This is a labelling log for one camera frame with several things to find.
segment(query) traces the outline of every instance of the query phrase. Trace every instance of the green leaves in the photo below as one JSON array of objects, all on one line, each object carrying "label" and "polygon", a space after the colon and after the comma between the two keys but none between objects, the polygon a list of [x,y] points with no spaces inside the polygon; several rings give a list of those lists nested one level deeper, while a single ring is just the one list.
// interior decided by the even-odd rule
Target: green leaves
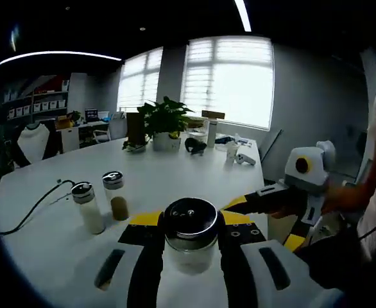
[{"label": "green leaves", "polygon": [[150,137],[156,133],[182,132],[187,125],[187,112],[192,112],[184,103],[173,101],[164,96],[163,103],[145,103],[137,110],[142,114],[145,122],[145,132]]}]

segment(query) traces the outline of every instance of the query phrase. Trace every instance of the ceiling light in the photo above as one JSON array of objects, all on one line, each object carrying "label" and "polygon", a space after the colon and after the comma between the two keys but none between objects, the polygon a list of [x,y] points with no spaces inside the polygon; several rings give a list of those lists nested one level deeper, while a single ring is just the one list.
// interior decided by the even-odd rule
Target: ceiling light
[{"label": "ceiling light", "polygon": [[115,60],[115,61],[121,61],[119,58],[114,58],[113,56],[104,56],[104,55],[98,55],[96,53],[82,53],[79,51],[37,51],[35,53],[25,53],[23,55],[18,55],[18,56],[12,56],[11,58],[8,58],[6,60],[3,60],[0,62],[1,64],[4,64],[6,62],[24,58],[26,56],[38,56],[38,55],[80,55],[80,56],[95,56],[98,58],[104,58],[104,59],[109,59],[109,60]]},{"label": "ceiling light", "polygon": [[241,16],[244,30],[246,32],[251,32],[250,20],[248,18],[248,13],[246,12],[244,0],[235,0],[235,4],[237,5],[239,16]]}]

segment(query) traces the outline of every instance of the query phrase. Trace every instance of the white flower pot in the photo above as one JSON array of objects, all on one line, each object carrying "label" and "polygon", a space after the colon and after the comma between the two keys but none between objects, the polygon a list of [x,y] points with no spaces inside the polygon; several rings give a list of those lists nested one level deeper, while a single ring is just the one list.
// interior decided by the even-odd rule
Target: white flower pot
[{"label": "white flower pot", "polygon": [[181,138],[171,139],[169,133],[158,133],[153,138],[154,151],[178,152]]}]

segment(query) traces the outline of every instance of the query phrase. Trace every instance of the game controller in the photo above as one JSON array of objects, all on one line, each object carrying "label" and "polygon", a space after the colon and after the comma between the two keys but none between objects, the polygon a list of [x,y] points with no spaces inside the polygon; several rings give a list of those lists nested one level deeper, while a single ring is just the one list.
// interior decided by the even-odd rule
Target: game controller
[{"label": "game controller", "polygon": [[255,165],[257,162],[250,158],[249,156],[246,156],[245,154],[238,154],[235,158],[235,161],[238,163],[238,164],[242,164],[243,162],[247,162],[251,165]]}]

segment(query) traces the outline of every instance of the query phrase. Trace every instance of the metal jar lid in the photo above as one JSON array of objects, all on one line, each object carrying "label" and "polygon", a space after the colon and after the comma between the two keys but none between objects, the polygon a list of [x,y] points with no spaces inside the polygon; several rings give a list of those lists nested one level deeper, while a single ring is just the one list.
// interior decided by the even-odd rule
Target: metal jar lid
[{"label": "metal jar lid", "polygon": [[103,175],[103,184],[106,189],[118,189],[124,186],[124,176],[119,171],[110,171]]},{"label": "metal jar lid", "polygon": [[164,213],[164,232],[177,250],[197,250],[213,243],[218,233],[218,211],[208,201],[179,199]]},{"label": "metal jar lid", "polygon": [[92,184],[89,182],[80,182],[76,184],[71,189],[71,194],[74,202],[79,204],[87,203],[95,197],[94,189],[92,188]]}]

